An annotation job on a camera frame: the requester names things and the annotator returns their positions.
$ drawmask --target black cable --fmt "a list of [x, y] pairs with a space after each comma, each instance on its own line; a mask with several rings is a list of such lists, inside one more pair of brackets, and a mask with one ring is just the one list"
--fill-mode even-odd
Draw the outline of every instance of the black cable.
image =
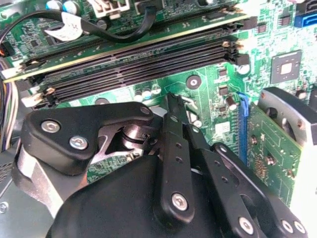
[[[108, 41], [115, 42], [115, 43], [131, 43], [134, 41], [139, 40], [141, 37], [143, 37], [149, 29], [152, 27], [153, 23], [155, 22], [157, 13], [157, 8], [155, 6], [147, 6], [145, 8], [145, 15], [142, 24], [139, 26], [138, 29], [136, 29], [135, 32], [125, 35], [125, 36], [118, 36], [115, 34], [112, 34], [103, 28], [94, 25], [93, 23], [90, 23], [84, 19], [81, 19], [81, 26], [83, 31], [87, 31], [93, 35], [99, 36], [101, 38], [104, 38]], [[20, 22], [26, 20], [26, 19], [32, 19], [32, 18], [46, 18], [51, 20], [56, 20], [62, 22], [62, 16], [60, 11], [54, 11], [54, 10], [39, 10], [34, 11], [29, 14], [26, 14], [10, 25], [8, 25], [0, 34], [0, 44], [4, 41], [4, 38], [6, 35]]]
[[1, 131], [1, 127], [3, 125], [3, 118], [4, 118], [4, 85], [3, 82], [0, 78], [0, 131]]

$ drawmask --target cable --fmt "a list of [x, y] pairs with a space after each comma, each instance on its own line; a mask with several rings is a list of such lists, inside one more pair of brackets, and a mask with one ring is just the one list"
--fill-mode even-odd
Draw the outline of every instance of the cable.
[[[115, 43], [131, 43], [136, 40], [139, 40], [141, 37], [143, 37], [149, 29], [152, 27], [153, 23], [155, 22], [156, 18], [156, 12], [157, 8], [155, 6], [147, 6], [145, 8], [145, 15], [142, 24], [139, 26], [138, 29], [136, 29], [135, 32], [125, 35], [125, 36], [118, 36], [115, 34], [112, 34], [103, 28], [94, 25], [93, 23], [90, 23], [84, 19], [81, 19], [81, 25], [83, 31], [88, 31], [89, 33], [102, 37], [108, 41], [115, 42]], [[26, 19], [32, 19], [32, 18], [46, 18], [51, 20], [56, 20], [62, 22], [62, 13], [60, 11], [54, 11], [54, 10], [39, 10], [34, 11], [29, 14], [26, 14], [10, 25], [8, 25], [0, 34], [0, 44], [4, 41], [4, 38], [6, 35], [20, 22], [26, 20]]]

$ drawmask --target mounting hole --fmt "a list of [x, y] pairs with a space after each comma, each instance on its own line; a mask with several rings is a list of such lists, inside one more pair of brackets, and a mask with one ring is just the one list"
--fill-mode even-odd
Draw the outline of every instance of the mounting hole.
[[181, 143], [176, 143], [176, 147], [177, 147], [178, 149], [183, 148], [183, 146], [181, 145]]
[[170, 118], [172, 119], [172, 121], [174, 121], [174, 122], [178, 122], [177, 117], [175, 117], [175, 116], [170, 116]]
[[287, 230], [289, 233], [294, 233], [294, 230], [293, 230], [291, 224], [289, 224], [286, 220], [282, 220], [282, 225], [283, 225], [284, 229]]
[[176, 160], [178, 163], [180, 163], [180, 164], [182, 164], [182, 163], [183, 163], [182, 158], [180, 158], [180, 157], [178, 157], [178, 156], [175, 158], [175, 160]]
[[303, 234], [306, 233], [305, 228], [303, 227], [302, 224], [300, 224], [297, 221], [294, 221], [294, 225], [295, 225], [296, 229], [299, 230], [301, 233], [303, 233]]
[[141, 110], [141, 112], [143, 112], [146, 115], [150, 114], [150, 110], [145, 108], [145, 107], [141, 107], [140, 110]]
[[221, 179], [224, 183], [228, 183], [228, 179], [226, 177], [221, 177]]

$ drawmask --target sata port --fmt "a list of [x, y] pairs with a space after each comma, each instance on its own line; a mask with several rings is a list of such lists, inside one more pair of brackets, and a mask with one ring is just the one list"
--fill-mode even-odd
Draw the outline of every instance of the sata port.
[[317, 12], [295, 16], [295, 22], [294, 22], [295, 27], [303, 28], [303, 27], [312, 26], [315, 24], [317, 24]]

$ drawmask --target screw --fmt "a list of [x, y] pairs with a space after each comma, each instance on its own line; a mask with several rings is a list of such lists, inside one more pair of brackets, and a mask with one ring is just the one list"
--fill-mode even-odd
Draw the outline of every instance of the screw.
[[179, 193], [174, 193], [172, 196], [172, 203], [174, 207], [176, 207], [180, 211], [186, 211], [188, 207], [188, 203], [186, 198]]
[[196, 133], [199, 133], [199, 129], [195, 126], [193, 126], [193, 131], [196, 132]]
[[295, 225], [296, 229], [299, 230], [301, 233], [303, 233], [303, 234], [306, 233], [305, 228], [303, 227], [302, 224], [300, 224], [297, 221], [294, 221], [294, 225]]
[[175, 116], [171, 116], [170, 118], [172, 119], [172, 121], [174, 121], [174, 122], [178, 122], [177, 117], [175, 117]]
[[41, 124], [43, 131], [48, 133], [56, 133], [60, 130], [60, 125], [53, 120], [46, 120]]
[[141, 112], [143, 112], [146, 115], [150, 114], [149, 109], [147, 109], [146, 107], [141, 107], [140, 110], [141, 110]]
[[6, 213], [8, 210], [9, 204], [7, 202], [0, 203], [0, 214]]
[[289, 224], [286, 220], [282, 220], [282, 225], [284, 229], [287, 230], [289, 233], [294, 233], [291, 224]]
[[224, 153], [227, 152], [227, 149], [223, 145], [220, 145], [220, 150], [222, 150]]
[[84, 150], [88, 147], [88, 142], [84, 137], [74, 136], [69, 140], [69, 144], [76, 150]]
[[239, 224], [246, 233], [248, 233], [249, 235], [253, 235], [254, 229], [251, 222], [249, 222], [248, 219], [246, 219], [245, 217], [240, 217]]

